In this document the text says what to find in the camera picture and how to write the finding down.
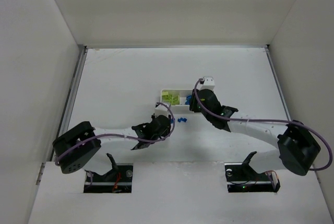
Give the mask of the blue lego pile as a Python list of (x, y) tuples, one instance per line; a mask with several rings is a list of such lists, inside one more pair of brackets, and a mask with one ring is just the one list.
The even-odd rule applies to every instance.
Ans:
[(185, 117), (180, 117), (180, 118), (178, 118), (177, 119), (177, 121), (180, 123), (180, 122), (187, 122), (187, 118), (185, 118)]

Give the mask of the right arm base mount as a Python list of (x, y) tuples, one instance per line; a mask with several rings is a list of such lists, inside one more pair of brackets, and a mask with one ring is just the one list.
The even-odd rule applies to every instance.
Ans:
[(225, 178), (229, 193), (277, 193), (281, 187), (274, 170), (257, 173), (250, 165), (256, 152), (251, 152), (243, 162), (225, 163)]

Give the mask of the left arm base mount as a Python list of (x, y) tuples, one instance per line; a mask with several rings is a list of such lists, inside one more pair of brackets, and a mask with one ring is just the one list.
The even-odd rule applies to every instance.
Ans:
[(106, 155), (110, 161), (110, 169), (103, 175), (86, 171), (83, 192), (112, 194), (131, 193), (134, 170), (133, 164), (117, 164), (111, 154)]

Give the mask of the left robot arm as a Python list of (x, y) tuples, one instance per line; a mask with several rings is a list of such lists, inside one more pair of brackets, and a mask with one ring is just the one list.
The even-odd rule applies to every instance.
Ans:
[(83, 169), (104, 175), (111, 170), (112, 144), (131, 150), (144, 149), (169, 137), (174, 126), (170, 114), (154, 115), (149, 123), (115, 130), (94, 128), (84, 121), (53, 141), (55, 164), (63, 174)]

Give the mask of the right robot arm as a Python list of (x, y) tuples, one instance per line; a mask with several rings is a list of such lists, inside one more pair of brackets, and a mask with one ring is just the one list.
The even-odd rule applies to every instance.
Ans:
[(305, 126), (298, 122), (257, 122), (238, 109), (222, 105), (210, 89), (194, 89), (189, 109), (200, 112), (217, 129), (244, 134), (274, 147), (253, 151), (246, 165), (256, 173), (286, 169), (305, 176), (320, 152), (320, 146)]

